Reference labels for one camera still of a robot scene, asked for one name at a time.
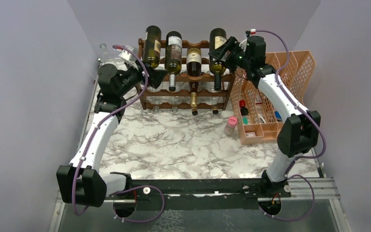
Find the green wine bottle cream label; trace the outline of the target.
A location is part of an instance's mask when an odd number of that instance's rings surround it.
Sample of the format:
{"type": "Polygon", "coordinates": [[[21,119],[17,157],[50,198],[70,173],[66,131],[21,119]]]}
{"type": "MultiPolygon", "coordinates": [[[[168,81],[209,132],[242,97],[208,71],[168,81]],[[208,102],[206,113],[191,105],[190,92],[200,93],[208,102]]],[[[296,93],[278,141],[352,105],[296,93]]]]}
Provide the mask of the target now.
{"type": "MultiPolygon", "coordinates": [[[[222,46],[227,41],[226,31],[222,28],[215,28],[210,32],[209,40],[209,51],[214,51],[215,49],[222,46]]],[[[224,62],[222,60],[217,60],[209,56],[209,69],[214,75],[214,90],[220,91],[221,88],[221,77],[226,70],[224,62]]]]}

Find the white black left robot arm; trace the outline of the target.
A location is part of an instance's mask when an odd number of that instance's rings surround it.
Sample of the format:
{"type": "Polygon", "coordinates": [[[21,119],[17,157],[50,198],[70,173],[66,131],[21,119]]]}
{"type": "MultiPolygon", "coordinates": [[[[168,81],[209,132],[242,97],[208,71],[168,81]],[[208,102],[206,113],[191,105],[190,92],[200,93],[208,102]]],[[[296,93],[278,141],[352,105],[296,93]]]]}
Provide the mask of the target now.
{"type": "Polygon", "coordinates": [[[129,174],[114,172],[99,174],[100,161],[105,148],[124,115],[124,98],[138,84],[158,88],[166,70],[154,69],[139,63],[135,67],[124,64],[121,70],[114,64],[104,64],[98,69],[100,93],[89,132],[75,157],[68,165],[58,167],[56,177],[63,202],[100,207],[106,196],[116,193],[120,198],[132,194],[129,174]]]}

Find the clear glass bottle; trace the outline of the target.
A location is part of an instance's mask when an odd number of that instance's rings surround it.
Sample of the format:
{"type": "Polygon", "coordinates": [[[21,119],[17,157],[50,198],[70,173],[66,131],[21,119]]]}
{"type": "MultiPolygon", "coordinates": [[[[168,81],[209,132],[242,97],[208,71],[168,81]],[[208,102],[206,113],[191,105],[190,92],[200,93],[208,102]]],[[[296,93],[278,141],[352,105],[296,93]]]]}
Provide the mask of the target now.
{"type": "Polygon", "coordinates": [[[106,44],[102,43],[99,45],[101,50],[101,57],[100,57],[100,65],[102,67],[105,64],[113,64],[116,68],[118,68],[118,56],[117,53],[114,51],[110,51],[106,44]]]}

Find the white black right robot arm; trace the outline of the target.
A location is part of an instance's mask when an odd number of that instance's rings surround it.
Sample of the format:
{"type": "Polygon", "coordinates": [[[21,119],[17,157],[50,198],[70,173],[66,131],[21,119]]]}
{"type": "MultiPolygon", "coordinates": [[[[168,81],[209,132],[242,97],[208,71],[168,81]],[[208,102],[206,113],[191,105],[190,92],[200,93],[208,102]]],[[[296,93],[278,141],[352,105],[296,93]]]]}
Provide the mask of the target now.
{"type": "Polygon", "coordinates": [[[283,189],[295,161],[309,158],[307,153],[317,145],[321,135],[321,115],[300,103],[283,84],[280,70],[266,63],[263,37],[249,35],[243,43],[230,37],[210,51],[209,57],[224,61],[231,71],[245,70],[246,79],[270,100],[282,118],[283,126],[277,136],[279,151],[263,172],[258,187],[264,196],[270,197],[283,189]]]}

